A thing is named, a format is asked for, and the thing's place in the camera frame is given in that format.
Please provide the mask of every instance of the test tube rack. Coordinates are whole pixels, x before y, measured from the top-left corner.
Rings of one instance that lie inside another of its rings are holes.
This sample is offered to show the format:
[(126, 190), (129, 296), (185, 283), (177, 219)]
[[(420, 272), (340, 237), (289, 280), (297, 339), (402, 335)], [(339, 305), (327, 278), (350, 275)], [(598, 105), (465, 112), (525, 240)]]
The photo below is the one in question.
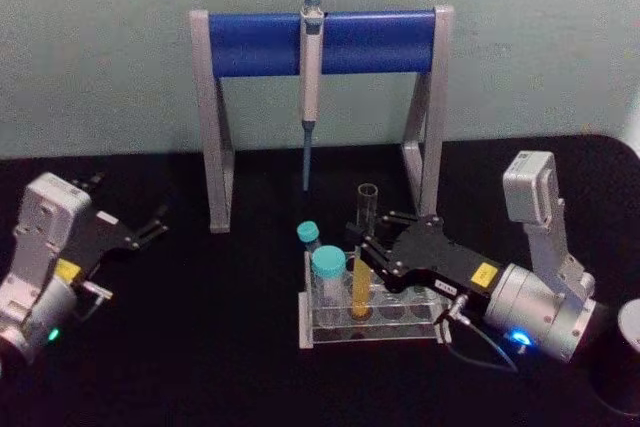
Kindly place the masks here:
[[(449, 300), (430, 289), (412, 287), (392, 294), (373, 274), (370, 315), (359, 320), (351, 315), (351, 303), (336, 307), (319, 305), (308, 252), (304, 254), (304, 271), (305, 290), (298, 294), (301, 349), (311, 349), (315, 344), (372, 340), (435, 339), (442, 343), (442, 335), (450, 341), (446, 323), (440, 326), (442, 329), (434, 324), (449, 306)], [(347, 271), (344, 282), (349, 292), (352, 280), (352, 273)]]

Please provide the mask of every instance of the blue pipette tip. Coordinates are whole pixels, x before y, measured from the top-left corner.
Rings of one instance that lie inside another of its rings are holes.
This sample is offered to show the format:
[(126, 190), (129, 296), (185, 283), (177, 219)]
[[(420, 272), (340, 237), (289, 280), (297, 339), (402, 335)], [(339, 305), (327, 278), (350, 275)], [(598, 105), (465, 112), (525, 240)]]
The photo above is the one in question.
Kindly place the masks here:
[(302, 121), (302, 128), (304, 129), (304, 148), (303, 148), (303, 162), (302, 162), (303, 192), (309, 191), (309, 177), (311, 176), (311, 141), (313, 138), (314, 126), (315, 126), (315, 122)]

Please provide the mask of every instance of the blue led light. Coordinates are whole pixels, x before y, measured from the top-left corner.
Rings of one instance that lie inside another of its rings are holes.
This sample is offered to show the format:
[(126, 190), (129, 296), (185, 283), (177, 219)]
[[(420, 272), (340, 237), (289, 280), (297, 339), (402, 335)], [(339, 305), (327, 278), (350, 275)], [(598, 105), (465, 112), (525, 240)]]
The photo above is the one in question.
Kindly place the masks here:
[(511, 333), (511, 340), (518, 342), (522, 345), (531, 345), (531, 339), (529, 338), (529, 336), (519, 330), (516, 330)]

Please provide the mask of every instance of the blue foam bar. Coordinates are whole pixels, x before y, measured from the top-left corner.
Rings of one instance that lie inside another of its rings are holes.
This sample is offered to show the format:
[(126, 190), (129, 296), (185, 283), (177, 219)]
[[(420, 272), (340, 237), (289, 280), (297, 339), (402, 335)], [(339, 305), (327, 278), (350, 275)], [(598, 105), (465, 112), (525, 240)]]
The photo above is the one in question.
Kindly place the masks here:
[[(298, 75), (298, 14), (211, 14), (216, 77)], [(433, 10), (331, 12), (324, 24), (323, 74), (429, 72)]]

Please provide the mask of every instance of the pipette holder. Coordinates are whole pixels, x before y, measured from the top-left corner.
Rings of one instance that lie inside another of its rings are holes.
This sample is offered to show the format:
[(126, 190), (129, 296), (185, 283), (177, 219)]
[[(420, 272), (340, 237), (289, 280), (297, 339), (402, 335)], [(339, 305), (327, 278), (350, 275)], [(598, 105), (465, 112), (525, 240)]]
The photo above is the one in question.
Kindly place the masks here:
[[(420, 216), (436, 214), (453, 15), (452, 7), (439, 6), (329, 12), (324, 21), (323, 74), (417, 74), (402, 154)], [(229, 232), (234, 150), (221, 79), (299, 75), (300, 15), (195, 10), (190, 24), (210, 230)]]

